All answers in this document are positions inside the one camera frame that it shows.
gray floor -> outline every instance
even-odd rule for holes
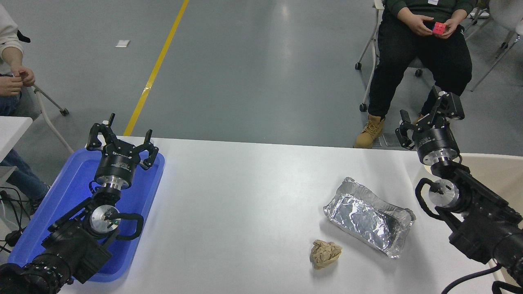
[[[111,112],[123,134],[182,2],[3,1],[33,40],[25,64],[37,84],[71,113],[62,117],[47,104],[73,148]],[[366,121],[358,106],[370,54],[361,72],[354,64],[371,34],[371,3],[190,0],[132,134],[150,128],[163,138],[351,147]],[[492,22],[469,40],[469,86],[506,34]],[[123,39],[129,47],[115,48]],[[452,125],[462,152],[523,156],[522,56],[517,44],[462,95],[467,118]],[[397,127],[400,109],[415,116],[432,83],[428,71],[405,73],[386,132]],[[16,149],[48,183],[68,157],[42,118]]]

person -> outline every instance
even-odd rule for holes
[[[24,51],[17,32],[18,26],[0,4],[0,116],[10,116],[22,98],[22,87],[35,84],[33,71],[22,64]],[[7,182],[27,196],[31,214],[34,214],[50,186],[32,172],[15,150],[11,150],[0,165],[18,167]]]
[[[418,57],[433,74],[436,86],[461,95],[472,78],[472,61],[460,25],[476,0],[385,0],[378,30],[380,62],[369,91],[368,122],[354,148],[372,148],[383,131],[397,86],[408,65]],[[446,25],[442,34],[434,24]],[[436,95],[429,91],[420,117],[430,112]]]

white table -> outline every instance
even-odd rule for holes
[[[0,159],[11,151],[31,123],[29,117],[0,116]]]
[[[425,175],[415,152],[176,139],[155,145],[165,170],[130,269],[116,281],[75,282],[61,293],[427,294],[487,268],[450,245],[450,229],[419,207],[414,186]],[[400,259],[323,214],[346,176],[416,214]],[[309,261],[315,239],[343,247],[320,271]],[[490,293],[493,280],[477,278],[451,293]]]

chair leg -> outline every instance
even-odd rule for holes
[[[482,13],[482,12],[480,12],[480,8],[479,7],[474,8],[472,10],[472,12],[474,12],[474,17],[472,18],[470,23],[467,25],[467,27],[465,27],[464,31],[467,31],[470,27],[472,27],[473,25],[477,24],[477,19],[479,18],[479,15]]]
[[[66,116],[69,114],[69,110],[67,110],[67,108],[62,108],[60,107],[60,105],[58,105],[53,99],[51,99],[51,97],[49,97],[44,91],[42,91],[42,89],[40,87],[38,87],[36,84],[33,85],[33,87],[35,88],[35,93],[38,91],[40,93],[42,93],[42,95],[47,98],[51,103],[53,103],[59,110],[60,110],[60,113],[63,115],[63,116]]]
[[[69,153],[73,154],[74,150],[71,148],[71,146],[69,146],[69,144],[67,143],[67,141],[64,139],[64,137],[62,137],[62,135],[58,132],[58,130],[54,127],[53,123],[51,122],[51,120],[49,119],[49,117],[47,116],[47,112],[46,112],[46,109],[44,108],[43,106],[43,101],[42,101],[42,96],[40,96],[41,94],[41,91],[35,91],[35,94],[36,94],[36,97],[37,97],[37,100],[38,100],[38,104],[40,105],[40,109],[42,110],[42,116],[44,118],[44,120],[46,121],[47,125],[49,126],[49,128],[51,129],[51,131],[53,131],[53,133],[58,137],[58,139],[60,140],[60,142],[62,142],[62,144],[65,146],[65,148],[67,149],[67,151],[69,151]]]
[[[499,47],[499,54],[496,55],[496,58],[499,58],[501,56],[501,54],[503,54],[503,51],[505,51],[508,48],[508,43],[510,42],[510,40],[512,39],[514,34],[515,34],[515,32],[513,32],[513,31],[508,32],[507,37],[505,38],[505,41],[503,41],[503,43],[501,43],[501,46]]]
[[[361,112],[367,111],[367,101],[369,100],[370,83],[372,82],[372,78],[374,77],[374,71],[375,71],[376,65],[377,65],[376,43],[375,42],[373,42],[371,49],[372,49],[372,70],[370,71],[369,82],[367,83],[367,88],[365,89],[365,95],[363,97],[363,102],[360,105]]]
[[[514,40],[514,43],[512,43],[512,45],[510,45],[510,47],[509,47],[507,50],[503,51],[503,53],[501,54],[501,56],[499,56],[499,58],[496,60],[496,62],[494,62],[494,64],[492,64],[492,66],[490,67],[490,69],[489,69],[489,70],[488,70],[488,71],[487,71],[487,72],[486,72],[486,73],[481,77],[481,79],[480,79],[480,80],[479,80],[479,81],[478,81],[478,82],[477,82],[477,83],[472,87],[472,89],[470,89],[471,92],[473,92],[473,91],[476,89],[476,87],[477,87],[477,86],[478,86],[478,85],[483,81],[483,79],[486,78],[486,76],[487,76],[487,75],[491,72],[491,70],[492,70],[492,69],[497,65],[497,63],[498,63],[501,59],[503,59],[503,57],[504,57],[505,54],[508,52],[508,50],[512,49],[512,47],[513,47],[513,46],[514,46],[514,45],[519,41],[520,37],[521,37],[521,36],[518,35],[518,36],[516,37],[516,40]]]
[[[367,44],[365,45],[365,48],[363,49],[363,52],[361,53],[360,58],[358,59],[357,63],[361,62],[361,60],[363,59],[363,56],[365,55],[365,52],[367,51],[367,48],[369,48],[370,42],[372,42],[376,37],[376,31],[378,30],[378,25],[379,25],[379,14],[380,14],[379,10],[376,9],[376,26],[374,27],[374,31],[372,32],[372,35],[370,35],[370,38],[367,41]]]
[[[470,33],[470,35],[466,36],[466,37],[465,37],[465,40],[468,40],[468,39],[469,39],[470,37],[472,37],[475,33],[477,33],[478,31],[480,31],[480,30],[481,30],[484,26],[486,26],[486,24],[488,24],[491,20],[492,20],[492,18],[487,19],[484,23],[481,24],[481,26],[480,26],[477,30],[473,31],[472,33]]]

red rubik's cube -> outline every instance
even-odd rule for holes
[[[434,24],[434,28],[432,29],[432,32],[435,34],[441,35],[442,33],[445,32],[445,27],[446,27],[445,24],[437,22],[436,24]]]

